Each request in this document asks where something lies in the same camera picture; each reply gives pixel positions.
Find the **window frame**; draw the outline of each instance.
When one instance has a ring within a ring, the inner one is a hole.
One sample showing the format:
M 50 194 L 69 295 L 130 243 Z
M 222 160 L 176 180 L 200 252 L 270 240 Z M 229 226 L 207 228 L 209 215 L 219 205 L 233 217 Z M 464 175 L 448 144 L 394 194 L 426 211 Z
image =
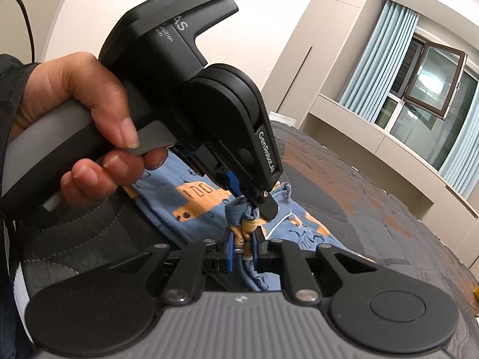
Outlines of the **window frame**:
M 427 39 L 423 38 L 422 36 L 414 33 L 413 35 L 413 38 L 411 39 L 411 42 L 416 42 L 417 44 L 420 45 L 420 47 L 418 47 L 418 49 L 416 50 L 415 54 L 414 54 L 414 57 L 413 57 L 413 60 L 411 62 L 411 65 L 408 69 L 408 72 L 406 73 L 406 76 L 404 77 L 404 81 L 403 83 L 401 84 L 401 87 L 399 88 L 399 90 L 397 92 L 395 92 L 394 90 L 391 90 L 389 91 L 390 93 L 394 94 L 396 97 L 398 98 L 402 98 L 404 93 L 406 92 L 407 88 L 408 88 L 408 85 L 409 85 L 409 82 L 411 80 L 411 77 L 413 76 L 413 72 L 417 66 L 417 62 L 421 56 L 421 53 L 422 53 L 422 50 L 424 50 L 424 46 L 427 42 Z
M 465 66 L 464 68 L 464 73 L 469 75 L 473 80 L 475 80 L 477 82 L 477 86 L 479 87 L 479 73 L 477 73 L 475 70 L 473 70 L 470 66 Z M 404 144 L 401 140 L 397 139 L 394 135 L 391 134 L 391 131 L 394 127 L 394 125 L 396 124 L 398 118 L 399 118 L 399 115 L 401 114 L 401 111 L 402 109 L 405 107 L 406 105 L 406 101 L 404 100 L 404 98 L 400 98 L 400 97 L 397 97 L 394 93 L 392 93 L 391 91 L 387 93 L 386 95 L 386 100 L 387 101 L 387 98 L 390 98 L 392 100 L 394 100 L 395 102 L 397 102 L 396 104 L 396 109 L 394 109 L 394 111 L 392 112 L 392 115 L 390 117 L 390 119 L 387 121 L 387 124 L 386 124 L 386 127 L 385 128 L 382 128 L 380 127 L 379 125 L 377 125 L 375 122 L 372 122 L 377 128 L 381 129 L 382 131 L 384 131 L 384 133 L 389 136 L 391 139 L 393 139 L 397 144 L 399 144 L 401 147 L 404 147 L 406 150 L 410 150 L 412 153 L 414 153 L 417 158 L 422 161 L 424 164 L 428 165 L 428 166 L 432 166 L 434 168 L 434 171 L 438 172 L 438 170 L 435 169 L 434 167 L 434 164 L 431 164 L 429 163 L 427 160 L 425 160 L 424 158 L 422 158 L 419 154 L 417 154 L 413 149 L 411 149 L 409 146 L 407 146 L 406 144 Z
M 418 71 L 419 69 L 423 66 L 424 61 L 426 60 L 426 56 L 428 54 L 429 49 L 437 48 L 437 49 L 442 49 L 444 51 L 452 52 L 454 54 L 459 55 L 459 61 L 457 64 L 456 71 L 454 73 L 453 80 L 451 82 L 451 87 L 449 88 L 449 91 L 447 92 L 447 96 L 445 98 L 444 104 L 442 105 L 442 108 L 436 108 L 433 107 L 430 104 L 427 104 L 426 102 L 423 102 L 421 100 L 418 100 L 417 98 L 413 97 L 410 95 L 410 93 L 413 91 L 414 85 L 416 84 L 416 81 L 418 79 Z M 468 55 L 462 51 L 458 50 L 452 47 L 445 46 L 444 44 L 440 43 L 434 43 L 429 40 L 425 40 L 425 44 L 422 47 L 421 54 L 416 61 L 416 65 L 414 67 L 414 70 L 410 76 L 409 82 L 407 84 L 406 90 L 404 91 L 403 94 L 403 99 L 405 102 L 409 102 L 410 104 L 413 104 L 420 109 L 425 110 L 426 112 L 429 112 L 430 114 L 440 118 L 441 120 L 445 120 L 447 117 L 447 113 L 449 113 L 449 110 L 451 109 L 452 101 L 454 100 L 454 96 L 457 93 L 457 90 L 459 88 L 459 84 L 461 82 L 462 75 L 464 73 L 464 69 L 466 68 L 466 62 L 468 59 Z

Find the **blue cloth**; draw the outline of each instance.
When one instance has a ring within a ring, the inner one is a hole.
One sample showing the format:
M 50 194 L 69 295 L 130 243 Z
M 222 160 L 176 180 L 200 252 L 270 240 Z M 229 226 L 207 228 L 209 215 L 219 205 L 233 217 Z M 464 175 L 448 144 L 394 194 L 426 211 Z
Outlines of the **blue cloth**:
M 374 122 L 398 74 L 419 13 L 386 0 L 366 49 L 339 103 Z
M 271 222 L 263 223 L 263 234 L 266 239 L 290 240 L 299 245 L 299 248 L 314 251 L 319 244 L 331 244 L 351 252 L 336 239 L 326 227 L 318 223 L 301 206 L 291 200 L 291 186 L 283 183 L 271 192 L 271 196 L 278 203 L 279 211 Z M 228 225 L 241 227 L 241 220 L 258 220 L 260 215 L 257 208 L 250 206 L 245 197 L 239 197 L 225 207 Z M 279 276 L 273 273 L 258 274 L 254 270 L 252 258 L 236 255 L 235 267 L 241 277 L 254 291 L 281 290 Z
M 219 240 L 225 228 L 241 227 L 241 220 L 259 220 L 266 239 L 291 240 L 304 250 L 318 244 L 332 244 L 346 249 L 318 220 L 291 200 L 291 186 L 283 183 L 271 192 L 278 203 L 274 220 L 265 222 L 257 208 L 244 196 L 234 198 L 207 177 L 200 177 L 181 159 L 170 153 L 163 166 L 145 171 L 133 185 L 135 201 L 162 234 L 180 248 L 191 241 Z M 238 287 L 238 281 L 254 291 L 281 290 L 279 276 L 258 274 L 252 258 L 235 254 L 233 273 L 221 278 L 225 287 Z

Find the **finger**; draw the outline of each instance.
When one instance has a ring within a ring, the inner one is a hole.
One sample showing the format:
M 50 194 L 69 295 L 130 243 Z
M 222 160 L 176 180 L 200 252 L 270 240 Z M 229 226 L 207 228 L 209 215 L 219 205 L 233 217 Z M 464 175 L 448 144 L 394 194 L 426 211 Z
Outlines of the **finger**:
M 90 159 L 80 159 L 73 165 L 71 174 L 72 183 L 91 200 L 107 199 L 117 188 L 108 173 Z
M 132 185 L 143 174 L 143 158 L 125 151 L 113 150 L 103 159 L 104 170 L 117 185 Z
M 159 168 L 163 163 L 165 163 L 166 158 L 168 158 L 168 150 L 166 148 L 154 148 L 148 151 L 143 156 L 145 169 L 155 170 Z
M 65 173 L 60 180 L 60 189 L 66 203 L 72 208 L 84 208 L 91 202 L 85 197 L 71 180 L 71 171 Z
M 112 144 L 137 148 L 137 130 L 130 118 L 126 90 L 118 78 L 87 52 L 65 58 L 62 82 L 66 92 L 91 110 L 95 126 Z

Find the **screw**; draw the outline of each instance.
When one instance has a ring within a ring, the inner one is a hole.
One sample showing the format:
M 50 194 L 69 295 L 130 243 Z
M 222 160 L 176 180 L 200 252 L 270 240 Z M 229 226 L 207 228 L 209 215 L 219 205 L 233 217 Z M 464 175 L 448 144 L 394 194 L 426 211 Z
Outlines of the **screw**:
M 181 289 L 171 289 L 165 293 L 165 298 L 170 302 L 185 302 L 188 297 L 188 293 Z
M 303 302 L 313 302 L 319 298 L 319 294 L 315 290 L 302 289 L 296 292 L 296 298 Z

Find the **blue children's shirt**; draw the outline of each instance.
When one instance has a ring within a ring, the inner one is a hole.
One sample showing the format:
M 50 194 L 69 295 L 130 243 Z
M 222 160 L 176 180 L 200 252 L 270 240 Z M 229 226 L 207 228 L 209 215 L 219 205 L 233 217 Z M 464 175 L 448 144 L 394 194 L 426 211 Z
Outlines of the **blue children's shirt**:
M 132 189 L 132 196 L 148 219 L 180 248 L 191 241 L 219 240 L 225 228 L 241 227 L 242 220 L 255 220 L 267 240 L 291 240 L 301 249 L 311 251 L 326 243 L 351 252 L 321 222 L 291 200 L 288 183 L 271 192 L 278 203 L 278 214 L 270 222 L 260 218 L 258 209 L 250 206 L 245 197 L 234 198 L 208 177 L 197 175 L 173 153 L 161 168 L 145 171 Z M 225 287 L 233 282 L 231 287 L 238 287 L 240 281 L 254 291 L 281 290 L 278 275 L 258 274 L 252 259 L 243 254 L 235 254 L 233 274 L 223 276 L 222 280 Z

